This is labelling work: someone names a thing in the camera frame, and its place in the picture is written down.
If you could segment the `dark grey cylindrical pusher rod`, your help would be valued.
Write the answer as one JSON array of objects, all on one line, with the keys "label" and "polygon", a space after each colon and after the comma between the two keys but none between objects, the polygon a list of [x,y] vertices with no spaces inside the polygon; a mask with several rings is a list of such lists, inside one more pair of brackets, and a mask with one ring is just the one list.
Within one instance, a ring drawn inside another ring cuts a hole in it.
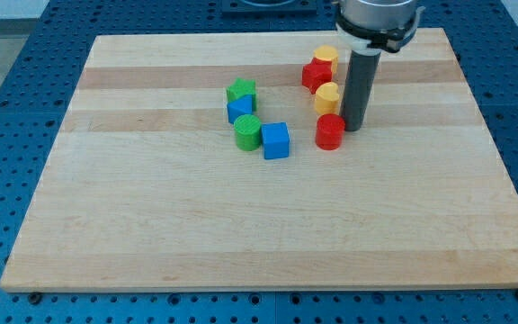
[{"label": "dark grey cylindrical pusher rod", "polygon": [[371,55],[351,52],[340,107],[344,129],[348,132],[358,131],[362,127],[379,60],[379,51]]}]

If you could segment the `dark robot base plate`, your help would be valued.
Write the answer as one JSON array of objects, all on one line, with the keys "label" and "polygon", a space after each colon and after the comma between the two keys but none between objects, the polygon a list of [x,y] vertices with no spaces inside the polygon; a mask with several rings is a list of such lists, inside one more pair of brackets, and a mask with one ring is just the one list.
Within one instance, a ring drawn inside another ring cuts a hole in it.
[{"label": "dark robot base plate", "polygon": [[317,0],[220,0],[223,14],[312,14]]}]

